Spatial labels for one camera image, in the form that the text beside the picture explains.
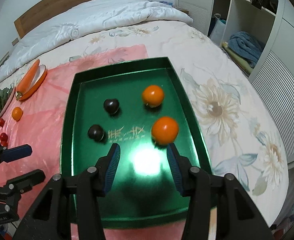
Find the dark plum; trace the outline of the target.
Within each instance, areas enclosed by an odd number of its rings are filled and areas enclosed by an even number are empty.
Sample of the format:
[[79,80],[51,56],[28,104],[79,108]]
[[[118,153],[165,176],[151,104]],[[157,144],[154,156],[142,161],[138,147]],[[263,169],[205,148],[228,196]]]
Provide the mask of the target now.
[[103,103],[103,107],[108,114],[114,115],[118,112],[120,103],[118,99],[106,99]]
[[87,135],[95,142],[100,142],[104,139],[105,131],[100,125],[94,124],[88,129]]

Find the carrot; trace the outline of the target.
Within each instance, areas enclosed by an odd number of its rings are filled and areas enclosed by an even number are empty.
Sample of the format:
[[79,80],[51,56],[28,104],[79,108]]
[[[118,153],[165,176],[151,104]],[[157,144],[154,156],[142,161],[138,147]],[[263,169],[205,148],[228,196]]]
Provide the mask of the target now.
[[29,89],[36,72],[38,71],[38,67],[40,64],[40,59],[37,59],[31,68],[29,68],[28,72],[25,74],[25,76],[22,78],[22,80],[19,82],[19,84],[16,87],[16,100],[19,100]]

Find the pink plastic sheet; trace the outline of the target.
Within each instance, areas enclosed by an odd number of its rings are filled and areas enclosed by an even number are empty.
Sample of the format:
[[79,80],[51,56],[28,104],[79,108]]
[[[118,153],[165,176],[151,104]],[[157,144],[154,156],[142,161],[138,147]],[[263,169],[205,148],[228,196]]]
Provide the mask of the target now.
[[[25,102],[14,100],[4,114],[5,124],[0,133],[8,134],[10,147],[29,144],[30,157],[0,165],[0,185],[7,180],[35,169],[45,172],[50,179],[59,172],[63,119],[74,75],[91,68],[122,61],[151,57],[146,46],[139,44],[120,47],[89,56],[76,55],[66,63],[53,63],[60,53],[53,53],[49,61],[41,60],[49,68],[44,83]],[[19,121],[12,118],[12,110],[20,107],[23,115]]]

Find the green leafy vegetable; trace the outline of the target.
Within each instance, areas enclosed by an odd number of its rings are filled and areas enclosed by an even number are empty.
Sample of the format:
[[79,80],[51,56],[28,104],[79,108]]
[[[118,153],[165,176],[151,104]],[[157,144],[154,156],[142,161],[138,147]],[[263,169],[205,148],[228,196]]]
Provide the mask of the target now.
[[6,87],[4,89],[0,88],[0,113],[4,109],[5,104],[7,103],[9,97],[11,96],[13,87]]

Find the orange white plate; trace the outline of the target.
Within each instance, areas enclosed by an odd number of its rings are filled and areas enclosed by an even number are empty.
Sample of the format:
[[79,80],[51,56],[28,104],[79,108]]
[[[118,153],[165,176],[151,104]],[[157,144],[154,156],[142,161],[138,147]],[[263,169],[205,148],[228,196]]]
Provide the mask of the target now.
[[18,101],[25,101],[29,99],[33,94],[39,89],[39,87],[44,82],[45,78],[47,76],[47,68],[46,65],[41,64],[34,76],[33,81],[31,82],[31,85],[27,92],[23,94],[21,97],[18,98]]

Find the floral bed sheet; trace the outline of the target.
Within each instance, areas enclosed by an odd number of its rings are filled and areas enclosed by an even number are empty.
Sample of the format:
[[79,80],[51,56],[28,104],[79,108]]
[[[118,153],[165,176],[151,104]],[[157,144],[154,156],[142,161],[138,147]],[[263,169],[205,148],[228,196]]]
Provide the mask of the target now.
[[270,114],[240,69],[200,31],[178,21],[154,21],[86,35],[49,51],[66,63],[142,44],[176,70],[204,135],[213,173],[234,174],[272,224],[286,198],[286,154]]

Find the green tray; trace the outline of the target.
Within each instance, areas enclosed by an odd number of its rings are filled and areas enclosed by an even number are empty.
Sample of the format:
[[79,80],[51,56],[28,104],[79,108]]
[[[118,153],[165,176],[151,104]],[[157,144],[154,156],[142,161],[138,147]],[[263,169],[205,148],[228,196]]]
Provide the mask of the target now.
[[[164,91],[162,104],[155,108],[144,105],[141,97],[150,85]],[[116,114],[105,111],[106,99],[118,99]],[[178,123],[178,152],[210,172],[199,123],[168,58],[122,62],[74,76],[63,124],[61,173],[66,177],[79,174],[106,155],[113,143],[120,145],[112,188],[98,200],[105,228],[144,228],[185,219],[189,198],[176,190],[166,148],[151,137],[154,122],[163,116]],[[100,142],[87,135],[94,124],[105,131]]]

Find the white shopping bag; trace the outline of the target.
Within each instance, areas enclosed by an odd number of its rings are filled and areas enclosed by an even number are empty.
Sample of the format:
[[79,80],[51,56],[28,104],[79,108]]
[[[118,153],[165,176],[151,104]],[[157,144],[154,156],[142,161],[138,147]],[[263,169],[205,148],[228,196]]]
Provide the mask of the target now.
[[226,21],[218,13],[214,14],[212,20],[214,20],[214,24],[209,38],[217,46],[220,46],[226,28]]

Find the white wardrobe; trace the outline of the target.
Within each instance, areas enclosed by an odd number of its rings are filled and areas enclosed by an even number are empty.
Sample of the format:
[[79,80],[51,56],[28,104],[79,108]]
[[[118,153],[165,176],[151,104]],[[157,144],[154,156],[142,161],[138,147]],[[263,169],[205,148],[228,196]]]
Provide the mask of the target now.
[[254,0],[230,0],[227,21],[217,44],[230,52],[236,34],[257,39],[260,49],[247,63],[238,64],[268,110],[280,134],[289,168],[294,168],[294,7],[276,0],[274,7]]

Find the white duvet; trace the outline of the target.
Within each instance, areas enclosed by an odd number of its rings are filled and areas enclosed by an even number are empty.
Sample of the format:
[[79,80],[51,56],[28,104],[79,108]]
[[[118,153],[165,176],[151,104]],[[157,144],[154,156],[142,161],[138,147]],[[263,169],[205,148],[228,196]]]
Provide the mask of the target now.
[[167,20],[193,22],[170,5],[148,0],[91,0],[63,12],[34,28],[16,45],[0,67],[0,83],[43,53],[69,41],[103,30]]

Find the orange tangerine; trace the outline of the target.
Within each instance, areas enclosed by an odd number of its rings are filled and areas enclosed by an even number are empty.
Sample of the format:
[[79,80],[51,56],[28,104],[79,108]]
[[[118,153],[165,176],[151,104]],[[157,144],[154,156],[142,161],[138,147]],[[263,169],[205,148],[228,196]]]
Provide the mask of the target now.
[[22,115],[23,115],[23,110],[20,107],[15,107],[12,110],[12,118],[15,121],[19,121],[21,119]]
[[159,145],[167,145],[176,139],[179,126],[175,119],[163,116],[155,121],[151,128],[151,137]]
[[150,85],[144,89],[141,97],[144,105],[155,108],[162,104],[164,100],[164,91],[157,85]]

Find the blue towel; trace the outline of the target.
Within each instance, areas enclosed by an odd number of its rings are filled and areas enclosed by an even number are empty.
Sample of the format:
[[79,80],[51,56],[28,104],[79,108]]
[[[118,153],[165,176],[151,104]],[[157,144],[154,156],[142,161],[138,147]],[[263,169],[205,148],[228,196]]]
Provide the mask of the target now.
[[254,68],[261,57],[265,44],[246,31],[239,31],[229,38],[228,47],[244,58]]

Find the white plate with greens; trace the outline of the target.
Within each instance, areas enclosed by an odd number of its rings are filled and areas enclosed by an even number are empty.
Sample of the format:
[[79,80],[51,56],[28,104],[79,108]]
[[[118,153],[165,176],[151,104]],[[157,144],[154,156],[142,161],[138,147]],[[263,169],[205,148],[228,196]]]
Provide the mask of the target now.
[[4,115],[15,96],[16,88],[13,84],[9,88],[0,89],[0,117]]

